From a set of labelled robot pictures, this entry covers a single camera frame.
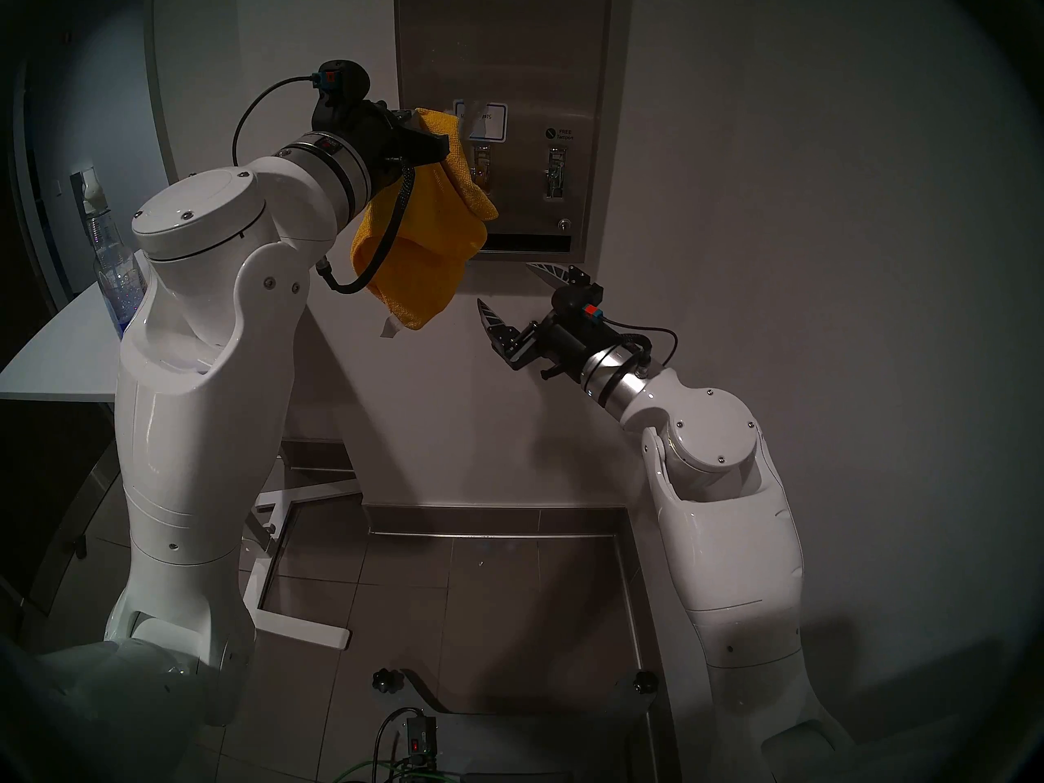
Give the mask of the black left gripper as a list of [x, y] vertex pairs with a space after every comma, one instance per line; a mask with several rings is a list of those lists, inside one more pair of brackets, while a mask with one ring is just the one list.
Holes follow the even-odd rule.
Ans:
[[420, 113], [400, 113], [400, 134], [386, 108], [317, 99], [314, 152], [345, 190], [382, 191], [414, 166], [438, 164], [450, 153], [450, 137], [430, 132]]

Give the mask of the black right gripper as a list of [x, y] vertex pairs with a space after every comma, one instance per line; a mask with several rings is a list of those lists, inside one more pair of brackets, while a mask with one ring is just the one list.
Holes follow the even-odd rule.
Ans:
[[[590, 276], [575, 265], [526, 263], [526, 268], [553, 290], [587, 289]], [[567, 375], [580, 380], [582, 367], [610, 340], [600, 307], [552, 308], [543, 321], [530, 321], [519, 330], [503, 321], [483, 300], [476, 300], [479, 319], [493, 351], [513, 370], [538, 358], [551, 362], [541, 369], [543, 380]]]

